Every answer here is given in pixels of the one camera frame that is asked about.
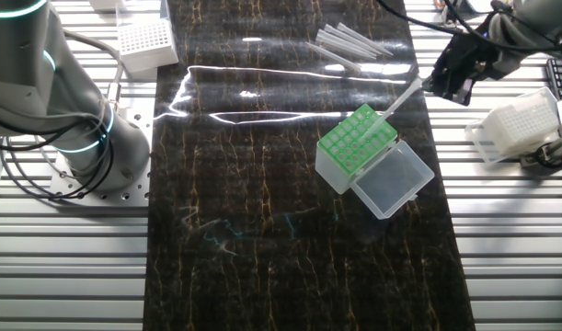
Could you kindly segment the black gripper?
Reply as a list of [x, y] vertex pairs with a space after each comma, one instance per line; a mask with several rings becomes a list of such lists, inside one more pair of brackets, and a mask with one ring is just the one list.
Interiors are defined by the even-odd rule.
[[[437, 60], [436, 67], [423, 81], [422, 89], [437, 97], [452, 97], [453, 102], [468, 106], [473, 80], [481, 81], [499, 76], [493, 67], [498, 58], [499, 50], [488, 41], [468, 35], [455, 35]], [[453, 94], [451, 79], [464, 80]]]

